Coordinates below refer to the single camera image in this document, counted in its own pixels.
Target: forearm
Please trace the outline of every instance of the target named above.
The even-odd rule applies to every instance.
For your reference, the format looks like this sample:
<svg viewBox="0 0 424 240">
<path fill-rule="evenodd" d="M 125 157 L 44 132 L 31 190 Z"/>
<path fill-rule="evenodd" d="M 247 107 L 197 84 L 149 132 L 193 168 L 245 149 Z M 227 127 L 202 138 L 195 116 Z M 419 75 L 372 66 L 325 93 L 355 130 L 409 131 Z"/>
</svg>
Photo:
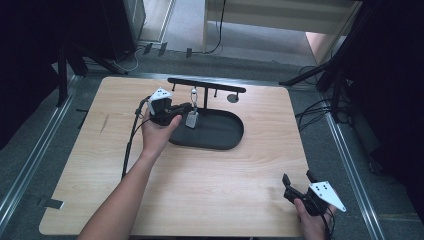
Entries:
<svg viewBox="0 0 424 240">
<path fill-rule="evenodd" d="M 154 161 L 140 157 L 91 217 L 78 239 L 128 239 Z"/>
</svg>

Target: wooden tabletop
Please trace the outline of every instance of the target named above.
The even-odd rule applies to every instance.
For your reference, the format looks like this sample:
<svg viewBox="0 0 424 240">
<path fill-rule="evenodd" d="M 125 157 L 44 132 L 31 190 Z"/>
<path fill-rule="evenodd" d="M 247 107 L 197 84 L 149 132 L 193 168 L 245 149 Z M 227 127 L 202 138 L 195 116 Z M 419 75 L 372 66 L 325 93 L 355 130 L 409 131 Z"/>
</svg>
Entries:
<svg viewBox="0 0 424 240">
<path fill-rule="evenodd" d="M 246 88 L 239 102 L 228 102 L 229 92 L 218 91 L 214 98 L 215 91 L 209 91 L 208 108 L 240 117 L 245 130 L 240 144 L 218 151 L 169 143 L 153 168 L 133 235 L 300 235 L 295 207 L 283 197 L 281 181 L 287 173 L 292 186 L 303 192 L 309 183 L 289 94 L 282 87 L 230 85 Z M 158 87 L 171 91 L 172 84 L 103 80 L 52 197 L 64 206 L 46 210 L 42 234 L 79 234 L 119 183 L 135 109 Z M 190 90 L 177 85 L 173 104 L 190 102 Z M 203 89 L 198 94 L 202 107 Z M 141 146 L 138 132 L 128 169 Z"/>
</svg>

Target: floor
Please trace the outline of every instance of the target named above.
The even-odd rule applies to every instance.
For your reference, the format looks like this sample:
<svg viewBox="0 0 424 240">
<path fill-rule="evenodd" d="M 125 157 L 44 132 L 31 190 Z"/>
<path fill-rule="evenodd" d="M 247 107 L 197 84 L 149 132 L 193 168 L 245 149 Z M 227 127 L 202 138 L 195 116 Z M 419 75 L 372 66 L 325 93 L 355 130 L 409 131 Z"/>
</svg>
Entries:
<svg viewBox="0 0 424 240">
<path fill-rule="evenodd" d="M 145 0 L 143 2 L 146 20 L 144 21 L 140 40 L 153 43 L 162 42 L 175 1 Z"/>
<path fill-rule="evenodd" d="M 154 9 L 153 12 L 156 13 L 158 12 L 157 8 L 160 8 L 160 15 L 163 16 L 165 15 L 164 10 L 167 9 L 162 7 L 163 2 L 169 1 L 157 1 L 161 7 L 153 7 L 152 0 L 144 0 L 144 2 L 148 6 L 146 12 L 148 9 Z M 149 26 L 149 32 L 154 28 L 164 29 L 163 39 L 153 42 L 155 47 L 160 48 L 161 43 L 167 43 L 167 50 L 185 52 L 187 48 L 191 48 L 193 52 L 202 51 L 204 9 L 204 1 L 174 0 L 169 19 L 163 18 L 163 22 L 154 20 L 156 27 Z M 150 13 L 146 15 L 146 22 L 149 24 L 150 18 L 153 16 Z M 219 22 L 208 22 L 207 51 L 217 46 L 219 32 Z M 224 22 L 220 45 L 212 54 L 237 59 L 314 66 L 316 62 L 312 56 L 312 50 L 308 46 L 305 32 Z"/>
</svg>

